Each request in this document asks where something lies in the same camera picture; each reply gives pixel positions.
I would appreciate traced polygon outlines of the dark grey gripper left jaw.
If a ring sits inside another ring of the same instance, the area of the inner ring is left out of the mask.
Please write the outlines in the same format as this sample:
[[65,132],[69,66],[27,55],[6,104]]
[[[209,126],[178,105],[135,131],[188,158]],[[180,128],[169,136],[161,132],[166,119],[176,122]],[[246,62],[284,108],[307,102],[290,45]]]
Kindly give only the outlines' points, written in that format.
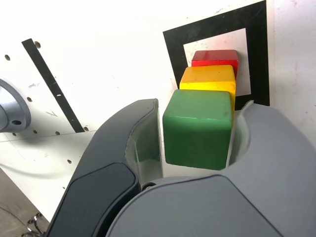
[[158,100],[138,100],[110,117],[85,149],[46,232],[104,237],[142,186],[163,176]]

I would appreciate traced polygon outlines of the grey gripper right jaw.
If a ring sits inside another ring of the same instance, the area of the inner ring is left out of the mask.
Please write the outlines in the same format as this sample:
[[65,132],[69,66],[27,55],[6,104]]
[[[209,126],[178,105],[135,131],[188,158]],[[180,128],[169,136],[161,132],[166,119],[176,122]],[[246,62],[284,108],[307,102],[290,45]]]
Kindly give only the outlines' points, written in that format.
[[110,237],[313,237],[316,151],[278,110],[238,116],[237,158],[216,174],[151,187],[118,214]]

